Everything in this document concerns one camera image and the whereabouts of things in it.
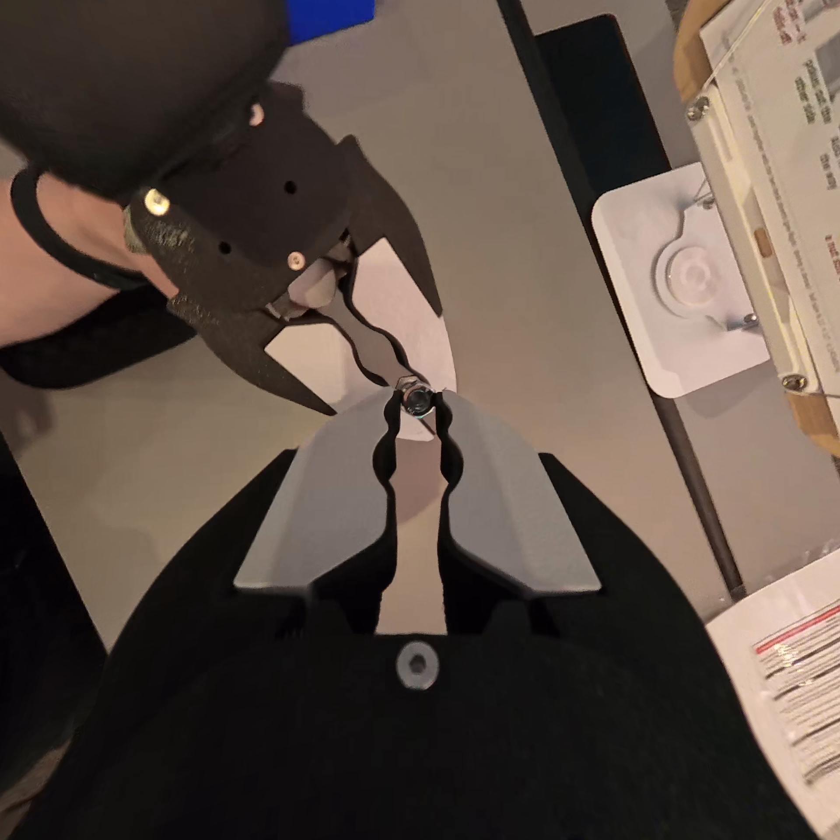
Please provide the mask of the blue plastic bin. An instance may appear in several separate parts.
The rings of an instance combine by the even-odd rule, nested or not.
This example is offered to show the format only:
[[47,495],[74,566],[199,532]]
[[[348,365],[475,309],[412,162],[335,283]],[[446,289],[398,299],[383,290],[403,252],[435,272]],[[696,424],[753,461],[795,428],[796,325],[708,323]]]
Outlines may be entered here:
[[292,46],[364,25],[375,16],[375,1],[286,1]]

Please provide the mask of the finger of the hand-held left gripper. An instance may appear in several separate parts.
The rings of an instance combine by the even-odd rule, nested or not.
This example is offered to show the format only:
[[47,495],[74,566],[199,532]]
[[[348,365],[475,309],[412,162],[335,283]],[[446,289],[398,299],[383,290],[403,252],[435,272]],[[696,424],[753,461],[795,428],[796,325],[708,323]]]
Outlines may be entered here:
[[438,316],[387,238],[363,252],[355,265],[348,306],[363,325],[393,351],[392,368],[374,371],[395,383],[414,374],[438,392],[457,390],[455,360],[445,320]]
[[315,412],[346,412],[392,391],[363,371],[352,342],[330,321],[286,326],[264,348],[283,396]]

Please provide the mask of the black mat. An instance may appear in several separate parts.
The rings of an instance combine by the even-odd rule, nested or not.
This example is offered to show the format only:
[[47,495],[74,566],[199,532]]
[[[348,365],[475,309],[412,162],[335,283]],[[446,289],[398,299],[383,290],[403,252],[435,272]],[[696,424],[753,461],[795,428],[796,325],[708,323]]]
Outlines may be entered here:
[[616,17],[537,35],[570,152],[561,164],[584,224],[606,193],[671,168]]

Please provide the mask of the round wooden board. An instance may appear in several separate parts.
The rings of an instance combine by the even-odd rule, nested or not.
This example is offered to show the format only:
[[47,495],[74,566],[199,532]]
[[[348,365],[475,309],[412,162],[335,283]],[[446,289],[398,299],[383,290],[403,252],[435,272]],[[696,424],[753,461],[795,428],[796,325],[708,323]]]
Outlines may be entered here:
[[820,389],[802,326],[791,305],[700,37],[701,29],[729,3],[687,3],[675,40],[675,86],[794,419],[804,435],[838,460],[839,394],[829,396]]

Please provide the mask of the white sign stand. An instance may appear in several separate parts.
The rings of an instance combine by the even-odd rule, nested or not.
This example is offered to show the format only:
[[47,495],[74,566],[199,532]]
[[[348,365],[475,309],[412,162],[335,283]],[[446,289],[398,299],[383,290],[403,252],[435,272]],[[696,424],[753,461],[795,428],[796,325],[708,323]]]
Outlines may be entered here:
[[657,395],[687,396],[772,362],[701,159],[606,193],[591,220]]

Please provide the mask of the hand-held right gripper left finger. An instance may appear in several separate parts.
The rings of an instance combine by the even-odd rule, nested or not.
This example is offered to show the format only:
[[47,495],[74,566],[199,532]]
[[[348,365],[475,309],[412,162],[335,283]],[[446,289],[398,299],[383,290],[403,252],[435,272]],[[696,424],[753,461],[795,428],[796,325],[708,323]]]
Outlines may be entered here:
[[237,592],[336,603],[373,634],[396,573],[398,398],[379,388],[294,454],[235,578]]

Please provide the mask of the white printed label sheet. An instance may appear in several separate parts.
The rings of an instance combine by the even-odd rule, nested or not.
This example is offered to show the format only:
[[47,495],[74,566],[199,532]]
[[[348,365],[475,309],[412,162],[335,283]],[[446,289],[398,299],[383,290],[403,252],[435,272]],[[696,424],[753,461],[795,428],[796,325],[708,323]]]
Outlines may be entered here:
[[839,552],[707,625],[753,735],[820,838],[839,837]]

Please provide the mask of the person's left hand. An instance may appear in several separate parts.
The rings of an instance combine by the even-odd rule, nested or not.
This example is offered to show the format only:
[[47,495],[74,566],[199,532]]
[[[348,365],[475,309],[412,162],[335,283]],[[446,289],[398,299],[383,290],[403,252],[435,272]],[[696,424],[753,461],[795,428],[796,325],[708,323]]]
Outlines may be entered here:
[[[123,234],[122,209],[51,175],[38,182],[39,208],[46,222],[82,254],[141,273],[159,292],[178,290],[155,261],[130,252]],[[95,311],[117,292],[60,264],[25,232],[2,182],[1,346],[56,333]]]

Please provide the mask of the person's dark clothing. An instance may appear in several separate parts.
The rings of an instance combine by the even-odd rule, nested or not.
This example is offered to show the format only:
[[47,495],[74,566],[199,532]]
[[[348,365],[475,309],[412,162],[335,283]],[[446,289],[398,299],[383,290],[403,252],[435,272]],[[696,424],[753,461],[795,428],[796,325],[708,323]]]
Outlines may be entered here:
[[1,783],[65,744],[106,649],[14,456],[1,440]]

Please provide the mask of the printed instruction sheet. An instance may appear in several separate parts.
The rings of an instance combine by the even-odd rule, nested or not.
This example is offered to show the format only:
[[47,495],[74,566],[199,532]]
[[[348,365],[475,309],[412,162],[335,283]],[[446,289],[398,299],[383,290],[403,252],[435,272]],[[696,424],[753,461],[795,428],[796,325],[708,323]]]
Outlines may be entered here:
[[700,37],[820,389],[838,396],[838,2],[730,2]]

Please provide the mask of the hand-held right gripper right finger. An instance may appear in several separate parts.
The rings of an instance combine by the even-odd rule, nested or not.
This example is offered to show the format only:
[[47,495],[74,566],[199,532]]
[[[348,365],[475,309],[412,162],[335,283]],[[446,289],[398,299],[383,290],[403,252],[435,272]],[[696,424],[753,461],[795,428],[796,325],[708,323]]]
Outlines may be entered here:
[[452,391],[436,395],[437,565],[449,634],[481,634],[497,607],[597,593],[602,583],[539,453]]

